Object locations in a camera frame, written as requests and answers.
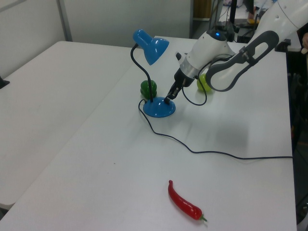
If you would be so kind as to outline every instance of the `white wall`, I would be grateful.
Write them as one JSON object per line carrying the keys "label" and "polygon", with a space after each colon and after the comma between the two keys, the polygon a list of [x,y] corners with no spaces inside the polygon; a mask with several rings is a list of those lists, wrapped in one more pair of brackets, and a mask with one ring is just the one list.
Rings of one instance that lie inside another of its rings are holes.
{"label": "white wall", "polygon": [[142,28],[151,36],[188,38],[192,0],[62,0],[72,40],[133,46]]}
{"label": "white wall", "polygon": [[0,12],[2,78],[65,40],[56,0],[26,0]]}

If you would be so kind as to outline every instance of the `lamp base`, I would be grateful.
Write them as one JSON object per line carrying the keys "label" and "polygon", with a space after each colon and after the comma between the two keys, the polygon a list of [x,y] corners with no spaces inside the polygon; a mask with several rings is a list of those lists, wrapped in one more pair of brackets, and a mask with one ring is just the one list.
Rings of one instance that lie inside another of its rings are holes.
{"label": "lamp base", "polygon": [[143,105],[144,113],[157,118],[167,117],[173,114],[175,111],[175,104],[172,101],[166,104],[164,99],[164,97],[156,97],[153,99],[153,102],[148,100],[148,102]]}

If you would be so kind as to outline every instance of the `black power cord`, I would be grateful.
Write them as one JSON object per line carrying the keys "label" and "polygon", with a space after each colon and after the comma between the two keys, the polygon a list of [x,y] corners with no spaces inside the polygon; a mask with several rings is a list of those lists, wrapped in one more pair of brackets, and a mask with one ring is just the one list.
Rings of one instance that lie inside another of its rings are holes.
{"label": "black power cord", "polygon": [[223,13],[223,14],[219,17],[218,21],[221,19],[222,16],[225,15],[225,13]]}
{"label": "black power cord", "polygon": [[227,21],[228,21],[228,13],[229,13],[229,9],[230,9],[230,6],[228,7],[228,11],[227,11],[227,16],[226,16],[226,25],[227,25]]}
{"label": "black power cord", "polygon": [[252,33],[252,32],[254,33],[254,30],[253,30],[253,29],[252,29],[252,30],[248,30],[245,34],[243,34],[243,35],[240,36],[238,42],[244,42],[244,37],[245,37],[246,35],[248,35],[249,33]]}
{"label": "black power cord", "polygon": [[256,31],[256,28],[257,28],[257,19],[258,19],[258,17],[259,17],[259,14],[257,13],[256,14],[256,18],[255,18],[254,30],[253,30],[252,36],[255,34],[255,31]]}
{"label": "black power cord", "polygon": [[139,111],[141,112],[141,114],[143,115],[143,117],[146,119],[146,121],[148,122],[152,132],[156,135],[159,135],[159,136],[164,136],[164,137],[169,137],[169,138],[172,138],[174,139],[175,141],[179,142],[180,144],[182,144],[185,148],[188,149],[188,151],[190,151],[191,153],[194,153],[194,154],[205,154],[205,153],[216,153],[216,154],[222,154],[222,155],[227,155],[227,156],[230,156],[230,157],[233,157],[235,159],[239,159],[239,160],[263,160],[263,159],[293,159],[292,156],[262,156],[262,157],[238,157],[238,156],[235,156],[235,155],[231,155],[229,153],[225,153],[225,152],[219,152],[219,151],[200,151],[200,152],[196,152],[196,151],[193,151],[192,149],[190,149],[186,144],[184,144],[182,141],[180,141],[179,139],[173,137],[173,136],[170,136],[170,135],[166,135],[166,134],[163,134],[163,133],[158,133],[156,131],[154,131],[148,117],[145,115],[145,113],[141,110],[140,108],[140,105],[142,103],[142,101],[145,101],[146,100],[141,100],[138,104],[138,109]]}
{"label": "black power cord", "polygon": [[[227,58],[223,58],[223,57],[220,57],[220,58],[219,58],[220,55],[228,55],[228,57],[227,57]],[[197,103],[192,102],[190,99],[188,99],[188,97],[186,96],[186,94],[185,94],[185,92],[184,92],[184,85],[185,85],[185,82],[183,83],[183,87],[182,87],[183,95],[184,95],[185,99],[186,99],[188,102],[190,102],[191,104],[193,104],[193,105],[195,105],[195,106],[202,106],[202,105],[204,105],[204,104],[206,103],[206,101],[207,101],[206,90],[205,90],[205,88],[204,88],[204,86],[203,86],[203,84],[202,84],[202,82],[201,82],[201,80],[200,80],[200,74],[201,74],[201,72],[203,72],[203,70],[204,70],[208,65],[211,66],[211,65],[213,65],[214,63],[216,63],[217,61],[228,61],[228,60],[233,56],[233,55],[231,55],[231,54],[220,54],[220,55],[216,56],[212,61],[210,61],[210,62],[208,62],[207,64],[205,64],[205,65],[200,69],[200,71],[198,72],[198,75],[195,76],[195,79],[197,79],[197,80],[199,81],[199,83],[200,83],[200,85],[201,85],[201,87],[202,87],[202,90],[203,90],[203,92],[204,92],[204,94],[205,94],[205,101],[204,101],[203,103],[197,104]]]}
{"label": "black power cord", "polygon": [[[150,85],[151,79],[150,79],[149,73],[148,73],[139,63],[137,63],[137,61],[134,59],[134,56],[133,56],[133,52],[134,52],[134,50],[135,50],[137,47],[138,47],[138,44],[135,44],[135,46],[131,49],[130,57],[131,57],[131,59],[133,60],[133,62],[134,62],[134,63],[146,74],[146,76],[148,77],[148,80],[149,80],[149,87],[150,87],[150,86],[151,86],[151,85]],[[203,70],[206,66],[208,66],[209,64],[213,64],[213,63],[215,63],[215,62],[217,62],[217,61],[220,61],[221,59],[222,59],[222,58],[217,58],[214,62],[211,61],[211,62],[208,62],[207,64],[205,64],[205,65],[201,68],[201,70],[199,71],[199,73],[198,73],[198,76],[197,76],[198,80],[200,81],[200,78],[199,78],[200,73],[202,72],[202,70]],[[206,100],[207,100],[207,95],[206,95],[206,91],[205,91],[205,89],[204,89],[203,84],[201,83],[201,81],[200,81],[200,84],[201,84],[202,89],[203,89],[203,91],[204,91],[204,93],[205,93],[205,102],[202,104],[202,105],[204,105],[204,104],[206,103]],[[232,154],[229,154],[229,153],[219,152],[219,151],[200,151],[200,152],[193,151],[192,149],[190,149],[185,143],[183,143],[183,142],[180,141],[179,139],[177,139],[177,138],[175,138],[175,137],[173,137],[173,136],[170,136],[170,135],[166,135],[166,134],[158,133],[158,132],[154,131],[154,129],[153,129],[153,127],[152,127],[152,125],[151,125],[151,122],[149,121],[148,117],[145,115],[145,113],[144,113],[144,112],[141,110],[141,108],[140,108],[140,105],[141,105],[141,103],[142,103],[143,101],[144,101],[145,103],[147,102],[146,100],[142,99],[142,100],[139,102],[139,104],[138,104],[138,109],[139,109],[139,111],[141,112],[141,114],[143,115],[143,117],[146,119],[146,121],[148,122],[148,124],[149,124],[149,126],[150,126],[152,132],[153,132],[154,134],[156,134],[156,135],[164,136],[164,137],[169,137],[169,138],[172,138],[172,139],[176,140],[177,142],[179,142],[180,144],[182,144],[185,148],[187,148],[191,153],[194,153],[194,154],[216,153],[216,154],[227,155],[227,156],[233,157],[233,158],[235,158],[235,159],[239,159],[239,160],[292,159],[292,158],[293,158],[292,156],[263,156],[263,157],[246,157],[246,158],[244,158],[244,157],[238,157],[238,156],[235,156],[235,155],[232,155]]]}

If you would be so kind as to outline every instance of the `blue desk lamp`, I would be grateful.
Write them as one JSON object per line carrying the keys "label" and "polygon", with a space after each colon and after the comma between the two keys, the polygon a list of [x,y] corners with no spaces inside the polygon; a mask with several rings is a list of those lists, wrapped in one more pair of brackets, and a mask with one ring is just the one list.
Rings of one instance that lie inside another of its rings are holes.
{"label": "blue desk lamp", "polygon": [[148,87],[150,93],[150,100],[143,106],[143,111],[152,117],[166,117],[174,113],[175,104],[170,101],[169,104],[164,102],[164,97],[155,97],[152,95],[151,79],[147,71],[139,64],[133,57],[134,50],[141,46],[144,51],[144,56],[149,65],[154,64],[160,56],[165,52],[169,45],[169,41],[163,38],[152,38],[144,30],[136,30],[133,39],[136,42],[135,46],[131,49],[130,56],[133,62],[147,75]]}

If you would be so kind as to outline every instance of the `green pepper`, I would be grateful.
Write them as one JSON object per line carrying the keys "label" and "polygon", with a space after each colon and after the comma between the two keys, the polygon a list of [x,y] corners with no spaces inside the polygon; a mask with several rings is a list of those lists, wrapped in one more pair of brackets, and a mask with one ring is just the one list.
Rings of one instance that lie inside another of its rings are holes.
{"label": "green pepper", "polygon": [[[151,80],[151,86],[152,86],[152,96],[154,98],[157,95],[157,91],[156,91],[157,85],[153,80]],[[148,81],[147,80],[143,81],[140,87],[141,87],[140,89],[141,95],[143,95],[144,98],[149,100],[150,99],[150,89],[149,89]]]}

